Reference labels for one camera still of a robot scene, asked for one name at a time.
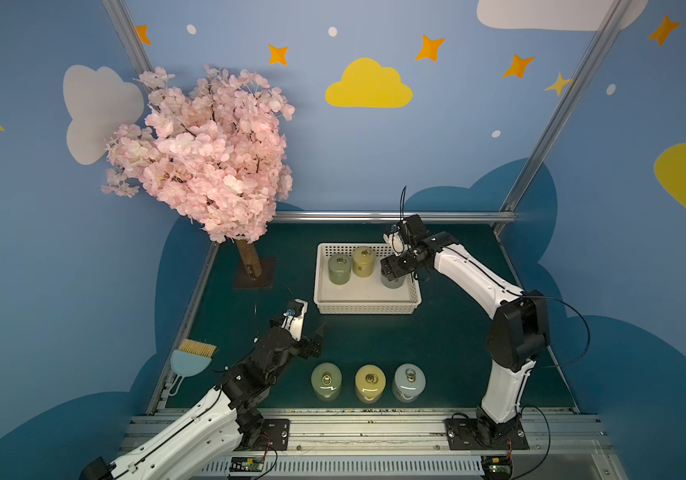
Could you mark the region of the green tea canister front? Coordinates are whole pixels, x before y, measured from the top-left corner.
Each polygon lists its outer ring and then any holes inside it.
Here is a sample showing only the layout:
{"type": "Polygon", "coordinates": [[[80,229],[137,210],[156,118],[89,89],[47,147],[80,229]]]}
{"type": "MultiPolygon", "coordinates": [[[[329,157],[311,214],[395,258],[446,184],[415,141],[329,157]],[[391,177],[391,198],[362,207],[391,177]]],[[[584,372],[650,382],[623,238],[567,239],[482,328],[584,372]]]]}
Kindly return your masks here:
{"type": "Polygon", "coordinates": [[[335,400],[341,391],[342,373],[331,362],[318,364],[311,374],[311,386],[316,397],[324,402],[335,400]]]}

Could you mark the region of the green tea canister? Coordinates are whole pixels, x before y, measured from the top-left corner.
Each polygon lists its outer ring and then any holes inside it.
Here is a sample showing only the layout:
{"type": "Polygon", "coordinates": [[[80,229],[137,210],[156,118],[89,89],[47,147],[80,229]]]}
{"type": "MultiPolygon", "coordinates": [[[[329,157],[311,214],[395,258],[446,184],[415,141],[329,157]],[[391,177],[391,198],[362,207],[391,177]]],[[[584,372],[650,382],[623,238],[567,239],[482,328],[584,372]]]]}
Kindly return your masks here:
{"type": "Polygon", "coordinates": [[[311,386],[316,397],[324,402],[335,400],[341,391],[342,373],[331,362],[318,364],[311,374],[311,386]]]}
{"type": "Polygon", "coordinates": [[[328,278],[334,285],[345,285],[351,277],[352,261],[348,255],[334,255],[328,259],[328,278]]]}

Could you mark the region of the blue tea canister back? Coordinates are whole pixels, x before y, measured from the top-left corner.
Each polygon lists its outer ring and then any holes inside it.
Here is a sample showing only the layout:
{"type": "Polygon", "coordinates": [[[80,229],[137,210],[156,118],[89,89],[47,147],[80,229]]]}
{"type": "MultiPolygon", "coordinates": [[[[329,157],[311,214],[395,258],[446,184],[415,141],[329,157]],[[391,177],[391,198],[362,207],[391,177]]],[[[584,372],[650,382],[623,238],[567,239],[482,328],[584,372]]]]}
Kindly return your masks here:
{"type": "Polygon", "coordinates": [[[402,276],[394,279],[389,279],[385,275],[381,274],[380,281],[382,285],[388,289],[398,289],[404,284],[405,277],[402,276]]]}

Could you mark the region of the blue tea canister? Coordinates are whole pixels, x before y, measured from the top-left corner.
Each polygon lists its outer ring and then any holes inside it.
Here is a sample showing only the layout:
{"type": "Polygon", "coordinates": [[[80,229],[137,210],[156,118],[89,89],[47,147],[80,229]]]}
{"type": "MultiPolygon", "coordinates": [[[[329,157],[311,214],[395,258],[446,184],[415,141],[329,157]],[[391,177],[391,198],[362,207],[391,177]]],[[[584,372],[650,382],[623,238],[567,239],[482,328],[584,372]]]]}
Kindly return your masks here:
{"type": "Polygon", "coordinates": [[[418,399],[426,387],[426,377],[422,369],[411,363],[400,365],[394,374],[392,391],[395,398],[403,403],[418,399]]]}
{"type": "Polygon", "coordinates": [[[404,284],[405,277],[402,276],[394,279],[389,279],[385,275],[381,274],[380,281],[382,285],[388,289],[398,289],[404,284]]]}

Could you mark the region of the yellow tea canister back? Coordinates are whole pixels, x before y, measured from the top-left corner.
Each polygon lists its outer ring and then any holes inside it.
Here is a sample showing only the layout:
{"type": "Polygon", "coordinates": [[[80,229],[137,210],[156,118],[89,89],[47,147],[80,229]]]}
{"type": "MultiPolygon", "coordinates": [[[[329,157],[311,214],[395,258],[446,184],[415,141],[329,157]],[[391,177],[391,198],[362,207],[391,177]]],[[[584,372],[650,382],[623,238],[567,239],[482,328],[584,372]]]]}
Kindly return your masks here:
{"type": "Polygon", "coordinates": [[[356,247],[352,254],[352,273],[360,278],[372,275],[377,255],[374,250],[367,246],[356,247]]]}

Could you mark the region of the yellow tea canister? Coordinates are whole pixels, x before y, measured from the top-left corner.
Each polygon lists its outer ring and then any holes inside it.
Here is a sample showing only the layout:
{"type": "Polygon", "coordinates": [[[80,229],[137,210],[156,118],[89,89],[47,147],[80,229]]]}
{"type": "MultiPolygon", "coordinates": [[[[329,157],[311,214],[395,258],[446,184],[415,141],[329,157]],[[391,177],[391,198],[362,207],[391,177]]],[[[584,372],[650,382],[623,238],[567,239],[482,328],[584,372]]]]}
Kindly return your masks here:
{"type": "Polygon", "coordinates": [[[360,278],[372,275],[377,255],[374,250],[367,246],[356,247],[352,254],[352,273],[360,278]]]}
{"type": "Polygon", "coordinates": [[[383,370],[376,365],[364,365],[356,372],[356,396],[365,404],[377,402],[383,395],[386,385],[387,376],[383,370]]]}

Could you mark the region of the yellow tea canister front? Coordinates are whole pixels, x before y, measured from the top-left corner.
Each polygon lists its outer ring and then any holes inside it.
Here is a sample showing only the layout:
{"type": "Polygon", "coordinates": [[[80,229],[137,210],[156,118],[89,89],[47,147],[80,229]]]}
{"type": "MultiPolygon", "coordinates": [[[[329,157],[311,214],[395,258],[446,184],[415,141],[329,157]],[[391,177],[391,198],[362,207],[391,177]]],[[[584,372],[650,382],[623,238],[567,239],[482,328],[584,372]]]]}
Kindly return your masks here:
{"type": "Polygon", "coordinates": [[[356,372],[356,396],[365,404],[377,402],[383,395],[386,385],[387,376],[383,370],[376,365],[364,365],[356,372]]]}

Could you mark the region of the green tea canister back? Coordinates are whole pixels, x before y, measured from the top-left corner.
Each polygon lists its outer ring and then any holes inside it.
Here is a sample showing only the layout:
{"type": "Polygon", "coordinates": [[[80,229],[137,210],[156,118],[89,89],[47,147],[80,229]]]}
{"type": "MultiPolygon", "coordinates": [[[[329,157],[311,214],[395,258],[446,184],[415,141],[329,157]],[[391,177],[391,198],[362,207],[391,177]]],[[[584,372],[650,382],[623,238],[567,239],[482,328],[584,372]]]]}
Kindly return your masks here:
{"type": "Polygon", "coordinates": [[[328,278],[334,285],[345,285],[351,277],[352,261],[348,255],[334,255],[328,259],[328,278]]]}

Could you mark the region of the blue tea canister front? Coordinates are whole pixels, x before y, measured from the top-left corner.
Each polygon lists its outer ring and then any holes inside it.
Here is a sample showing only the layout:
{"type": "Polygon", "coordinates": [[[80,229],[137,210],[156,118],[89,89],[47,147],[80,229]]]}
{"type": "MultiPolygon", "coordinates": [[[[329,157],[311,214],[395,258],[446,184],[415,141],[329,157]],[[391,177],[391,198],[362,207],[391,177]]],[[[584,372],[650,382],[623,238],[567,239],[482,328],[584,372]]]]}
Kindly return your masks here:
{"type": "Polygon", "coordinates": [[[403,403],[418,399],[426,387],[426,377],[422,369],[411,363],[400,365],[394,374],[392,391],[395,398],[403,403]]]}

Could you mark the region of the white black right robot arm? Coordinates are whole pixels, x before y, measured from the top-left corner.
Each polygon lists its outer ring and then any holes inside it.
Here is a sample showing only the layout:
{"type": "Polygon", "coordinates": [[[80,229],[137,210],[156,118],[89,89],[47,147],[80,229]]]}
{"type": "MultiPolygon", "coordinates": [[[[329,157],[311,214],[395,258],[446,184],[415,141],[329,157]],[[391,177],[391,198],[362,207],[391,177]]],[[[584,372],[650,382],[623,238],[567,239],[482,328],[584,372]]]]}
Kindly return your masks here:
{"type": "Polygon", "coordinates": [[[447,232],[431,233],[419,215],[400,219],[384,234],[391,254],[380,261],[393,281],[420,269],[452,280],[491,320],[486,350],[491,357],[488,385],[476,412],[476,431],[485,444],[517,428],[521,398],[536,357],[550,344],[547,299],[497,275],[447,232]]]}

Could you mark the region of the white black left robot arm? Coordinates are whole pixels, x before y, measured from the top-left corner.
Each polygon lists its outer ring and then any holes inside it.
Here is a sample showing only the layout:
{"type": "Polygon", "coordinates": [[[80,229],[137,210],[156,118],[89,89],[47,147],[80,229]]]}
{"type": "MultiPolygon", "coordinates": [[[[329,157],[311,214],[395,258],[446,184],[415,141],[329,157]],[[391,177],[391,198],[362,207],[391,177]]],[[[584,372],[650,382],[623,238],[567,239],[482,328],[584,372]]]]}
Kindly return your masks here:
{"type": "Polygon", "coordinates": [[[250,354],[186,413],[129,453],[108,462],[99,457],[81,479],[189,479],[213,458],[242,444],[253,446],[262,433],[258,405],[295,357],[321,354],[326,326],[310,338],[272,327],[250,354]]]}

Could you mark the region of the white perforated plastic basket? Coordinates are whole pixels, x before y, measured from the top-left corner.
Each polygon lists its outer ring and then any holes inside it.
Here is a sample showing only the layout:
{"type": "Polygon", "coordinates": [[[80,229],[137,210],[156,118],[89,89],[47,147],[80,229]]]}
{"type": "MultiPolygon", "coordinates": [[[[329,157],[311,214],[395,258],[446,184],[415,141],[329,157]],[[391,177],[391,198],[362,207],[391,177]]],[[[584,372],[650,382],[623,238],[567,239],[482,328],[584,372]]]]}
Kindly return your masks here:
{"type": "Polygon", "coordinates": [[[317,246],[314,302],[321,314],[393,314],[409,315],[420,305],[419,284],[409,275],[397,288],[381,280],[380,260],[393,253],[390,246],[376,243],[320,243],[317,246]],[[360,277],[352,272],[346,283],[330,279],[329,260],[340,256],[352,258],[358,248],[370,249],[375,257],[373,273],[360,277]]]}

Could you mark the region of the dark square tree base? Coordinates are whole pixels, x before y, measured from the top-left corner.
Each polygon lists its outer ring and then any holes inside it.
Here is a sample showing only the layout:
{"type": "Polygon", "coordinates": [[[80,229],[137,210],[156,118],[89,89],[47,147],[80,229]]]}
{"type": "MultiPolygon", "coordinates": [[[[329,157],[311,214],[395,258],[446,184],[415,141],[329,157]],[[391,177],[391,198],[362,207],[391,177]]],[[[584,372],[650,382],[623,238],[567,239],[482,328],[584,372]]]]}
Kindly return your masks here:
{"type": "Polygon", "coordinates": [[[242,261],[237,264],[233,288],[235,290],[267,290],[275,283],[277,259],[275,257],[260,257],[262,275],[252,277],[242,261]]]}

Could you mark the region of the light blue hand brush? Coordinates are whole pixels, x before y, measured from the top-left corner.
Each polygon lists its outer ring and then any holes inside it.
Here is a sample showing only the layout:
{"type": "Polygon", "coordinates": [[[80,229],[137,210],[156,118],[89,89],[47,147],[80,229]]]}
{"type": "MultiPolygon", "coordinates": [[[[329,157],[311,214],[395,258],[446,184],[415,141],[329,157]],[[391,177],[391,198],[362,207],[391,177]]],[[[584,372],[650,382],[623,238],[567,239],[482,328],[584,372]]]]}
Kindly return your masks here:
{"type": "Polygon", "coordinates": [[[188,378],[208,368],[217,347],[196,340],[185,339],[171,355],[170,366],[177,377],[188,378]]]}

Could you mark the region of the brown tree trunk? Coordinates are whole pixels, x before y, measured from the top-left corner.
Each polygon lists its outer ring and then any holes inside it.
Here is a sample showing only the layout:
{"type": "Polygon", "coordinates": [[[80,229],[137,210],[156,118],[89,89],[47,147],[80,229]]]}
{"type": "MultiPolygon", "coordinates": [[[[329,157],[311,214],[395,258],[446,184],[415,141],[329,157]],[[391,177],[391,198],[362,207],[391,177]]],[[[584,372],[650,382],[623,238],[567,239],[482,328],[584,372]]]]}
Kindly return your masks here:
{"type": "Polygon", "coordinates": [[[248,277],[252,279],[261,277],[263,268],[255,245],[244,239],[238,239],[236,245],[248,277]]]}

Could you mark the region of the left green circuit board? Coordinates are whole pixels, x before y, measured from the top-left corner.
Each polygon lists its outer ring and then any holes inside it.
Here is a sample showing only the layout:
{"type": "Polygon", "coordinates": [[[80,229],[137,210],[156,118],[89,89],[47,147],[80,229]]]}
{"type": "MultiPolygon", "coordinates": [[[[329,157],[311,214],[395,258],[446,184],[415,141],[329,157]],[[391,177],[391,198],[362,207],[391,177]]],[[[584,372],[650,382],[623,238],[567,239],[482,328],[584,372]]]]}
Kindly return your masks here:
{"type": "Polygon", "coordinates": [[[232,457],[228,464],[230,475],[257,476],[265,470],[265,460],[259,457],[232,457]]]}

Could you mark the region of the green circuit board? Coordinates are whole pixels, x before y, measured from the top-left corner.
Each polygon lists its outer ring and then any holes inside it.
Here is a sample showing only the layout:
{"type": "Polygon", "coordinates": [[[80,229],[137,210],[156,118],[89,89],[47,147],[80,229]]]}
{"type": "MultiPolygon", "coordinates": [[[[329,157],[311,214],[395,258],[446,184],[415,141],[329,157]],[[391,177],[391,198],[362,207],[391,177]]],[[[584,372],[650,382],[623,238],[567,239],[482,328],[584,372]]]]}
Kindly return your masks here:
{"type": "Polygon", "coordinates": [[[483,456],[481,467],[485,480],[510,480],[513,476],[512,459],[508,456],[483,456]]]}
{"type": "Polygon", "coordinates": [[[259,457],[232,457],[228,464],[230,475],[257,476],[265,470],[265,460],[259,457]]]}

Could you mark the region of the pink cherry blossom tree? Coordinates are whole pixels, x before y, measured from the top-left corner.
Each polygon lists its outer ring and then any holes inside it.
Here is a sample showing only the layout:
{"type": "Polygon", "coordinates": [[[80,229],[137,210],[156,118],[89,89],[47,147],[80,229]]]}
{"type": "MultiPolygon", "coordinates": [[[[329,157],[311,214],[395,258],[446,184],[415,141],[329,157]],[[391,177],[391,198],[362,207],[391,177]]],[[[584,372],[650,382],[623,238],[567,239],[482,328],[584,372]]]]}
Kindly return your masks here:
{"type": "Polygon", "coordinates": [[[205,72],[190,92],[171,86],[161,67],[140,75],[150,112],[143,125],[123,124],[112,135],[102,190],[146,192],[213,242],[254,243],[293,186],[280,127],[295,108],[258,73],[205,72]]]}

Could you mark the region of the right green circuit board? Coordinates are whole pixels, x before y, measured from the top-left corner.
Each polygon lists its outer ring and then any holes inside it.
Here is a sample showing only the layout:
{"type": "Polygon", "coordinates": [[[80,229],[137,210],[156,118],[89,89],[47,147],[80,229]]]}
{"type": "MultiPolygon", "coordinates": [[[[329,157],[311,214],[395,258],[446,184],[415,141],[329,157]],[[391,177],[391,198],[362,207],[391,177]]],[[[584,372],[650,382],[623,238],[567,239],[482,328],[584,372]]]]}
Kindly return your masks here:
{"type": "Polygon", "coordinates": [[[512,459],[508,456],[483,456],[481,467],[485,480],[510,480],[513,476],[512,459]]]}

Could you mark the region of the aluminium frame rail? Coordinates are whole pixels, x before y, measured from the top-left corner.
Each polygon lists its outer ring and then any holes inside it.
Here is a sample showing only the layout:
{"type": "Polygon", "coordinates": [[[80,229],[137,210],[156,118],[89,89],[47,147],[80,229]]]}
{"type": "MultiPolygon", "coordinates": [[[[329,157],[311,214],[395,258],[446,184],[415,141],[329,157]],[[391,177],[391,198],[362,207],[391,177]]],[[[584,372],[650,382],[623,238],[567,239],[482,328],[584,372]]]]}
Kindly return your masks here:
{"type": "MultiPolygon", "coordinates": [[[[348,211],[279,211],[273,222],[283,224],[386,224],[396,223],[403,216],[413,212],[348,212],[348,211]]],[[[495,224],[513,223],[516,216],[512,212],[422,212],[424,223],[452,224],[495,224]]]]}

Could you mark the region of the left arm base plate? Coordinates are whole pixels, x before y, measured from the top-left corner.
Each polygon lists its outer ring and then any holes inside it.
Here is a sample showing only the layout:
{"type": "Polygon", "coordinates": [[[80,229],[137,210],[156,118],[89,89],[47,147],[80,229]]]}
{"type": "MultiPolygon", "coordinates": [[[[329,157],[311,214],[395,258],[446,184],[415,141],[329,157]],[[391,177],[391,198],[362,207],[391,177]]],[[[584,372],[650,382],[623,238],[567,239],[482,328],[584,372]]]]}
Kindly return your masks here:
{"type": "Polygon", "coordinates": [[[267,446],[276,451],[286,451],[290,437],[291,421],[286,418],[263,419],[243,435],[240,450],[265,450],[267,446]]]}

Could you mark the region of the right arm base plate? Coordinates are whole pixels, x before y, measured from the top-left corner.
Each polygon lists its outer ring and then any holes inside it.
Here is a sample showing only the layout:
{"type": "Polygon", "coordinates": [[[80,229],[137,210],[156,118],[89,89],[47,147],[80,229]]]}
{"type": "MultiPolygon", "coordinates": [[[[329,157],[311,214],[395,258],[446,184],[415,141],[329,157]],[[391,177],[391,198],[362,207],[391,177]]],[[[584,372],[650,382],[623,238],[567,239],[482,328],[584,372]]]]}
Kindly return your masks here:
{"type": "Polygon", "coordinates": [[[451,450],[528,450],[529,444],[515,417],[505,423],[483,418],[455,416],[444,420],[445,434],[451,450]]]}

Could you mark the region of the aluminium base rail track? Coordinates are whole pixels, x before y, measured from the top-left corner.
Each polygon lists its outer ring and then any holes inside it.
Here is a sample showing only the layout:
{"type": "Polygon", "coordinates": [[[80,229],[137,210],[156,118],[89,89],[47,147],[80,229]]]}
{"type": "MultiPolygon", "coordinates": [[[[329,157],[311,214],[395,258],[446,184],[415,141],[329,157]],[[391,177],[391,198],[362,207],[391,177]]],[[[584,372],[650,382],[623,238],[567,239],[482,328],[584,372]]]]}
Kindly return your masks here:
{"type": "MultiPolygon", "coordinates": [[[[471,476],[483,478],[483,456],[512,459],[511,479],[621,479],[625,473],[599,420],[560,410],[529,408],[520,419],[528,450],[451,450],[444,420],[470,413],[442,409],[304,409],[261,411],[291,421],[286,451],[240,450],[213,458],[193,477],[279,479],[295,476],[471,476]],[[230,475],[232,457],[259,457],[257,476],[230,475]]],[[[178,418],[143,417],[130,428],[123,456],[178,418]]]]}

